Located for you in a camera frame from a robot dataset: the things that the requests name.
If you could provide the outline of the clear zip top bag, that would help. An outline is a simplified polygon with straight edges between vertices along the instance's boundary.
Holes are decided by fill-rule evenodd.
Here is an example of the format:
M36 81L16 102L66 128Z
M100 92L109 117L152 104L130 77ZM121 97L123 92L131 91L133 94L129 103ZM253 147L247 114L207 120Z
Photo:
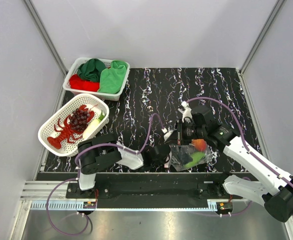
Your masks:
M197 151L193 145L171 145L171 153L169 155L170 159L164 164L164 167L169 169L173 167L177 172L188 170L191 168L184 168L184 165L189 163L192 158L191 155ZM209 163L212 160L212 153L209 147L206 148L205 153L205 163Z

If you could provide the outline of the white radish toy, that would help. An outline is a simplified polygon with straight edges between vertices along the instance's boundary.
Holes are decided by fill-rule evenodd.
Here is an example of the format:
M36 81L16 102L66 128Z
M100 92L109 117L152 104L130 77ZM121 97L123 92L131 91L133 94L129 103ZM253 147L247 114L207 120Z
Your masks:
M97 132L99 132L102 127L106 125L106 114L101 111L99 113L99 116L97 118L94 118L87 126L87 128L84 130L82 134L82 138L84 140L90 139L91 137L94 137Z

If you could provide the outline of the purple grape bunch toy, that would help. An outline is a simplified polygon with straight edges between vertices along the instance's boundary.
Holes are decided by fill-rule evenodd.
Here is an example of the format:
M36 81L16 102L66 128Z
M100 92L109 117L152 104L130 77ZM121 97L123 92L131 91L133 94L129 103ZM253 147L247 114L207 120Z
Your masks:
M73 131L77 133L82 133L88 126L88 120L90 118L90 113L84 110L75 111L69 117L69 125Z

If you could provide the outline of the red lobster toy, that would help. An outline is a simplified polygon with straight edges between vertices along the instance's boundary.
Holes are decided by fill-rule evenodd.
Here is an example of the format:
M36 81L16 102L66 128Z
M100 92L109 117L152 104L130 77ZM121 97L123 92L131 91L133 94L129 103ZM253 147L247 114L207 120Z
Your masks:
M90 117L88 119L88 125L89 122L93 119L95 116L95 112L92 110L92 108L88 108L85 104L81 105L80 107L76 108L71 114L69 114L63 121L63 126L60 124L60 118L57 120L57 123L53 125L54 131L59 133L57 137L51 137L49 136L47 138L48 143L53 146L55 149L61 149L62 142L66 140L68 144L74 144L77 140L82 138L83 132L76 132L71 129L69 123L70 119L69 117L78 110L87 111L90 113Z

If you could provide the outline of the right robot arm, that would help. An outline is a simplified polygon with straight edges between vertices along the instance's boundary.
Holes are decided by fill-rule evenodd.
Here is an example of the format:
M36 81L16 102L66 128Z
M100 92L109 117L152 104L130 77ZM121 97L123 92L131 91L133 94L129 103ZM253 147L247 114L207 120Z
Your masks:
M250 146L237 131L219 124L212 111L199 105L190 108L183 102L182 119L176 122L177 144L195 145L204 140L210 147L223 152L245 167L257 183L228 175L213 186L218 198L236 195L258 203L277 221L285 223L293 216L293 175L274 165Z

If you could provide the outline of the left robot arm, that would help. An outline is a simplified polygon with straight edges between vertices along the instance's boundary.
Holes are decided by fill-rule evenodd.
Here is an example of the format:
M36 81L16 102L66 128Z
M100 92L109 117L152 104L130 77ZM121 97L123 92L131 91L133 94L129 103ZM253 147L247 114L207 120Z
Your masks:
M167 144L147 147L139 152L120 144L111 133L82 141L77 147L77 192L83 198L89 198L94 194L97 173L114 164L123 165L131 170L141 168L148 171L153 166L166 165L172 156L171 148Z

